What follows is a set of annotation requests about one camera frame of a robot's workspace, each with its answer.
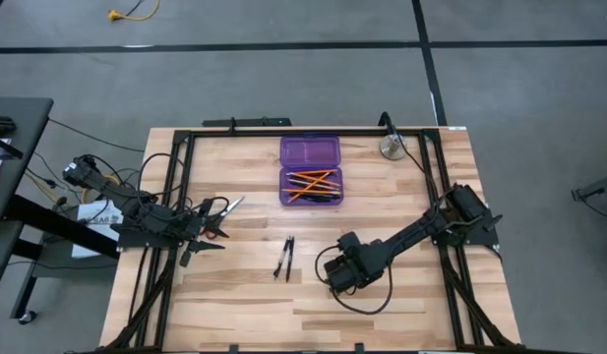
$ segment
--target black desk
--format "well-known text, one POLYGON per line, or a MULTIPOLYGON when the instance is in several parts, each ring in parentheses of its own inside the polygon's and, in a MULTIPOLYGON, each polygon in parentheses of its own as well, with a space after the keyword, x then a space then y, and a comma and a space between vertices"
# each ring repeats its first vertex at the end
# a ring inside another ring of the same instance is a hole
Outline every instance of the black desk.
MULTIPOLYGON (((4 160, 0 166, 0 280, 11 255, 33 261, 46 259, 42 257, 44 243, 35 244, 19 239, 25 224, 112 259, 119 259, 115 241, 15 194, 48 122, 52 105, 50 98, 0 98, 0 115, 12 118, 17 125, 17 130, 4 138, 11 139, 11 146, 23 153, 21 159, 4 160)), ((53 255, 49 249, 46 251, 46 256, 53 255)), ((24 314, 35 281, 34 273, 29 272, 12 318, 20 318, 24 314)))

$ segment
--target yellow extension cord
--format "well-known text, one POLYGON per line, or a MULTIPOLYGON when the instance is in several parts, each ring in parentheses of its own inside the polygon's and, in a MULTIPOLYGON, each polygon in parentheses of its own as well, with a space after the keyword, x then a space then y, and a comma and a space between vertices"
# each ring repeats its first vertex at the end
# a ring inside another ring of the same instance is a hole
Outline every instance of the yellow extension cord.
POLYGON ((117 21, 117 20, 129 20, 129 21, 145 21, 149 18, 151 18, 152 16, 154 16, 154 14, 156 13, 156 10, 158 10, 158 5, 160 5, 161 0, 156 0, 156 3, 154 4, 154 9, 152 10, 152 12, 150 12, 149 14, 143 16, 143 17, 132 17, 132 16, 126 16, 123 14, 118 13, 115 10, 111 10, 108 12, 108 21, 113 22, 113 21, 117 21))
POLYGON ((40 189, 43 192, 45 192, 47 194, 47 196, 50 197, 50 199, 53 198, 53 202, 54 203, 56 203, 56 201, 58 201, 58 199, 60 197, 56 196, 56 194, 52 190, 50 190, 49 188, 43 186, 42 183, 36 181, 36 179, 32 175, 30 175, 28 172, 26 172, 26 176, 28 176, 28 178, 31 179, 31 181, 38 187, 38 189, 40 189))

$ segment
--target black pen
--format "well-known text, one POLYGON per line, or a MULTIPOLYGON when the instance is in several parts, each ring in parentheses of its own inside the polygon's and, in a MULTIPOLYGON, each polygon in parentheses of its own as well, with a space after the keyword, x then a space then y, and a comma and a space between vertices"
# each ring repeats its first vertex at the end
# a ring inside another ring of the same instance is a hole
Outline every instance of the black pen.
POLYGON ((281 265, 283 264, 283 258, 285 257, 285 251, 287 251, 287 246, 290 243, 290 236, 285 239, 285 244, 283 245, 283 251, 281 251, 281 257, 279 258, 279 263, 276 265, 276 269, 273 272, 274 278, 277 279, 279 277, 279 272, 281 271, 281 265))
POLYGON ((287 259, 287 271, 285 273, 285 282, 290 281, 290 270, 292 269, 293 254, 294 254, 294 236, 290 236, 290 255, 287 259))

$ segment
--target caster wheel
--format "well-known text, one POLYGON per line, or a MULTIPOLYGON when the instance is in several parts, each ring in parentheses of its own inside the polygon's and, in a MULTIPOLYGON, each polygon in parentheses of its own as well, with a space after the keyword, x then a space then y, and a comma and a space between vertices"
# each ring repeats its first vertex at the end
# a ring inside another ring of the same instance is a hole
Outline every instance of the caster wheel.
POLYGON ((19 325, 27 325, 30 322, 34 321, 35 318, 36 312, 27 310, 26 313, 21 316, 17 321, 19 322, 19 325))

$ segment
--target black mounting rail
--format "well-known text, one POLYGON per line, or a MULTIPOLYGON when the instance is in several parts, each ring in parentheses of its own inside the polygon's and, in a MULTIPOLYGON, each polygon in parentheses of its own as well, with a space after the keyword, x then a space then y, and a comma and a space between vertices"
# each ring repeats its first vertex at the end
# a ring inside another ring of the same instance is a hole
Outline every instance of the black mounting rail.
MULTIPOLYGON (((245 138, 245 137, 283 137, 283 136, 295 136, 307 133, 323 133, 336 135, 339 137, 383 137, 387 135, 390 131, 390 126, 392 121, 388 117, 383 116, 380 119, 379 127, 376 128, 314 128, 314 129, 283 129, 280 127, 259 127, 259 128, 239 128, 235 124, 231 124, 228 129, 222 130, 196 130, 196 131, 176 131, 174 132, 174 139, 171 150, 171 158, 169 160, 169 165, 167 168, 167 176, 165 179, 165 187, 164 190, 170 189, 171 183, 174 180, 175 170, 177 166, 177 158, 179 158, 180 154, 180 145, 187 144, 187 148, 185 154, 183 156, 183 173, 181 175, 180 184, 182 187, 179 190, 179 201, 184 201, 185 196, 187 196, 187 186, 189 182, 189 171, 191 168, 193 153, 195 152, 195 140, 199 138, 245 138)), ((448 189, 450 186, 450 179, 448 175, 447 166, 445 164, 444 156, 443 156, 443 147, 441 144, 441 137, 439 133, 439 129, 437 128, 420 128, 420 129, 401 129, 397 128, 397 132, 405 137, 413 137, 416 138, 419 142, 419 148, 421 151, 421 165, 423 166, 425 173, 429 176, 429 179, 434 180, 434 176, 432 173, 432 166, 430 163, 430 156, 427 149, 427 144, 430 142, 434 146, 434 150, 437 158, 437 166, 439 171, 439 176, 442 180, 444 189, 448 189)), ((428 177, 424 178, 424 184, 428 188, 428 193, 430 197, 430 203, 433 205, 436 202, 437 196, 434 195, 434 190, 427 183, 428 177)), ((169 198, 163 201, 166 204, 169 204, 169 198)), ((183 207, 184 202, 181 202, 179 207, 183 207)), ((439 254, 441 256, 441 265, 443 267, 444 260, 449 258, 448 248, 444 245, 439 245, 439 254)), ((468 293, 473 296, 471 280, 469 279, 469 269, 466 260, 466 256, 464 255, 464 250, 462 246, 458 246, 456 249, 457 262, 460 270, 461 281, 465 289, 467 289, 468 293)), ((158 263, 159 263, 160 251, 154 250, 152 255, 151 266, 148 270, 147 284, 146 289, 151 289, 153 287, 156 274, 158 272, 158 263)), ((170 252, 168 257, 176 257, 175 252, 170 252)), ((460 315, 458 312, 458 304, 456 301, 455 291, 453 285, 444 278, 445 287, 446 287, 446 295, 448 300, 448 305, 450 307, 450 315, 451 315, 451 323, 452 329, 455 338, 456 347, 460 347, 464 345, 464 339, 462 336, 462 325, 460 322, 460 315)), ((154 339, 155 347, 163 346, 163 338, 165 335, 165 328, 167 324, 167 314, 169 310, 169 302, 171 298, 171 286, 166 286, 161 294, 161 304, 158 313, 158 320, 156 323, 156 335, 154 339)), ((471 317, 471 329, 473 332, 474 344, 482 345, 482 332, 478 327, 477 322, 473 317, 471 317)), ((147 324, 142 324, 141 331, 143 332, 143 336, 138 336, 138 341, 135 343, 137 346, 144 345, 143 339, 145 338, 145 328, 147 324)))

